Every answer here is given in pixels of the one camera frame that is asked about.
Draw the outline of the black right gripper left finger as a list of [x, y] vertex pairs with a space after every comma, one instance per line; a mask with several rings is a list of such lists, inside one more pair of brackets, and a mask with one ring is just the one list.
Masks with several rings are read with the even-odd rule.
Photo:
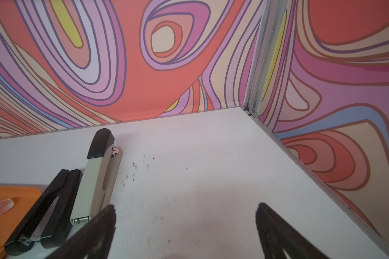
[[115, 207], [108, 205], [47, 258], [106, 259], [115, 234], [115, 225]]

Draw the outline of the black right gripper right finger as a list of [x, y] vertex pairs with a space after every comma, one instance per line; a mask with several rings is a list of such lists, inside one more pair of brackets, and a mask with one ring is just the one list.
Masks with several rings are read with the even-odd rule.
[[266, 259], [327, 259], [266, 203], [256, 211], [256, 226]]

